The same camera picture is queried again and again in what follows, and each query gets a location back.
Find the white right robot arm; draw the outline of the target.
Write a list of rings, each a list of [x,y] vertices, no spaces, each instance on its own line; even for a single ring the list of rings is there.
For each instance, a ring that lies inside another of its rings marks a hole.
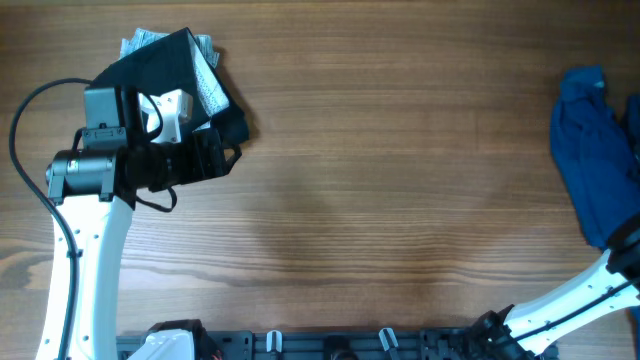
[[[639,216],[618,227],[586,270],[551,292],[482,315],[466,333],[469,359],[536,359],[561,337],[639,305]]]

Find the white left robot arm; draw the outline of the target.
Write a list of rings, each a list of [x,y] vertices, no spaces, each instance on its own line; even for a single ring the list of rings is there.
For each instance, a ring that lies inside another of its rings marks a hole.
[[[85,92],[86,125],[47,170],[54,262],[40,359],[114,359],[121,257],[137,192],[225,176],[241,153],[213,129],[188,133],[183,90],[147,97],[126,88]]]

